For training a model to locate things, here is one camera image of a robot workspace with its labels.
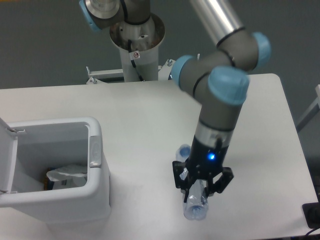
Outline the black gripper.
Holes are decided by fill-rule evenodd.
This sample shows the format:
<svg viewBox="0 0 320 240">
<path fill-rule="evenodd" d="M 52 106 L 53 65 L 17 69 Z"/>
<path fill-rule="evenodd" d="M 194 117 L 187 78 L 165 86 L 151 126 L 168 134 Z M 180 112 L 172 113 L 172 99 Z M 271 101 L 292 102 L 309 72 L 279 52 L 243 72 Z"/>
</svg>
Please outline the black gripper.
<svg viewBox="0 0 320 240">
<path fill-rule="evenodd" d="M 206 181 L 206 197 L 212 197 L 214 193 L 221 194 L 225 190 L 234 178 L 232 169 L 223 167 L 227 150 L 228 147 L 223 147 L 220 137 L 213 146 L 207 146 L 194 138 L 188 159 L 185 162 L 172 162 L 175 187 L 184 192 L 184 203 L 187 203 L 190 189 L 196 180 Z M 188 173 L 182 179 L 180 175 L 184 169 Z"/>
</svg>

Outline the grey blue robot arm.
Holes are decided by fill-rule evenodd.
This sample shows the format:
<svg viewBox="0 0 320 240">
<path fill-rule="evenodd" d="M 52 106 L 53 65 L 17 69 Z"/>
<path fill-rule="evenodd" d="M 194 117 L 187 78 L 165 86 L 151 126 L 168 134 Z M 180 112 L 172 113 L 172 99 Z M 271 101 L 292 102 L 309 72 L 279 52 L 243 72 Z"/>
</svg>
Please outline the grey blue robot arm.
<svg viewBox="0 0 320 240">
<path fill-rule="evenodd" d="M 92 30 L 109 29 L 126 82 L 158 79 L 165 27 L 151 12 L 150 1 L 81 0 L 79 5 Z M 170 71 L 175 84 L 201 104 L 190 155 L 172 168 L 175 186 L 186 197 L 197 180 L 206 182 L 209 197 L 233 179 L 223 161 L 247 97 L 247 73 L 268 62 L 271 45 L 262 33 L 246 31 L 227 0 L 193 0 L 191 5 L 217 50 L 202 59 L 184 55 Z"/>
</svg>

